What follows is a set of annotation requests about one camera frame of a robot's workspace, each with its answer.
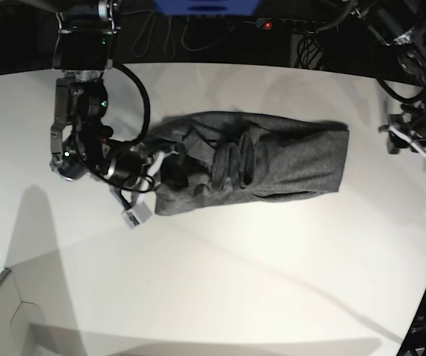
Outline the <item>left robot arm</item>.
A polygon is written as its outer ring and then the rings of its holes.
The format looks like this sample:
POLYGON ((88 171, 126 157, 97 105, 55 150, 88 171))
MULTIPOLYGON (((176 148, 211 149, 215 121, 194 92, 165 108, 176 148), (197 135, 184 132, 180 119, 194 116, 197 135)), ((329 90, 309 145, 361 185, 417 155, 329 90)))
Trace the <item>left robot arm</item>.
POLYGON ((335 30, 349 16, 362 20, 381 44, 395 48, 400 67, 421 85, 415 96, 404 97, 378 80, 402 110, 388 115, 379 131, 388 135, 389 154, 409 149, 423 156, 426 164, 426 13, 415 1, 345 1, 337 16, 314 26, 312 34, 335 30))

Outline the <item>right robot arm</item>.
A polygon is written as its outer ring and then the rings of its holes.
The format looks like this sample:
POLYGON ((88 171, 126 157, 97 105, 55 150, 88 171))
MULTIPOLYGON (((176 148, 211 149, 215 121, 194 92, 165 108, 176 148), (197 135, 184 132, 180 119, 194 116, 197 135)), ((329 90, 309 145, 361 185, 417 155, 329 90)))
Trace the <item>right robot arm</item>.
POLYGON ((106 184, 125 213, 147 207, 155 191, 164 154, 143 153, 151 129, 151 100, 140 78, 114 58, 122 19, 121 1, 77 1, 57 13, 58 39, 53 68, 56 81, 54 119, 50 127, 50 167, 75 181, 86 175, 106 184), (103 119, 109 108, 105 73, 124 74, 138 90, 142 104, 139 133, 115 139, 103 119))

